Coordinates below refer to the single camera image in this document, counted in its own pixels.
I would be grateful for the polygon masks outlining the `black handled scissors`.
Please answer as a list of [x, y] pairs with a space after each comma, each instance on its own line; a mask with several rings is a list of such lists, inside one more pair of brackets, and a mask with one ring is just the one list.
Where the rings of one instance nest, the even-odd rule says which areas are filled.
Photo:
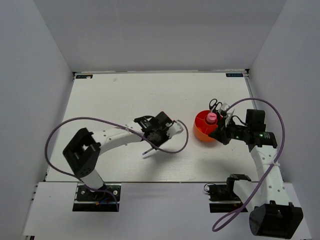
[[209, 110], [211, 113], [216, 113], [220, 107], [222, 106], [222, 102], [218, 101], [216, 98], [213, 98], [210, 102], [209, 102]]

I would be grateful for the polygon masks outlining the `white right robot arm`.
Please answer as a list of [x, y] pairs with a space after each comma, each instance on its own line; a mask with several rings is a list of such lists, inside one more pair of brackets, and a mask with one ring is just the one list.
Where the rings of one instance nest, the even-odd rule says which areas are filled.
[[249, 228], [254, 236], [291, 239], [304, 218], [301, 207], [294, 206], [287, 194], [278, 158], [281, 149], [272, 132], [266, 131], [265, 112], [248, 109], [245, 123], [237, 125], [233, 115], [220, 111], [220, 120], [209, 137], [227, 145], [231, 140], [244, 142], [254, 161], [258, 183], [245, 174], [233, 174], [227, 179], [226, 195], [240, 199], [242, 206], [227, 213], [227, 223], [243, 209], [249, 213]]

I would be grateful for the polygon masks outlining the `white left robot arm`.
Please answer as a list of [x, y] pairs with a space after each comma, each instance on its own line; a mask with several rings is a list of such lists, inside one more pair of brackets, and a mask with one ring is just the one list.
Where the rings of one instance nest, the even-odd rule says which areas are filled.
[[82, 128], [73, 136], [62, 151], [74, 175], [87, 185], [88, 193], [99, 200], [105, 196], [105, 184], [96, 170], [100, 155], [131, 143], [142, 142], [144, 138], [156, 147], [180, 133], [183, 129], [163, 111], [157, 116], [135, 118], [124, 126], [92, 132]]

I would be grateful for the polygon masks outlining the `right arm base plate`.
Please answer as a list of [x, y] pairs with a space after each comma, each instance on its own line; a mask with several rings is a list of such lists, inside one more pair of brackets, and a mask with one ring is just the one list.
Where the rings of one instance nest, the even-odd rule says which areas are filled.
[[235, 181], [252, 180], [245, 174], [231, 174], [224, 184], [206, 183], [203, 191], [209, 196], [210, 213], [230, 213], [243, 205], [234, 193]]

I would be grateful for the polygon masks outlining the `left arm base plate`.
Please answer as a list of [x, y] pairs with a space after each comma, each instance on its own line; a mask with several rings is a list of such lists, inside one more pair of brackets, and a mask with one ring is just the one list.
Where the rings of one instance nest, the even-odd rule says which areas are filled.
[[105, 192], [92, 192], [82, 184], [76, 188], [73, 212], [117, 212], [114, 198]]

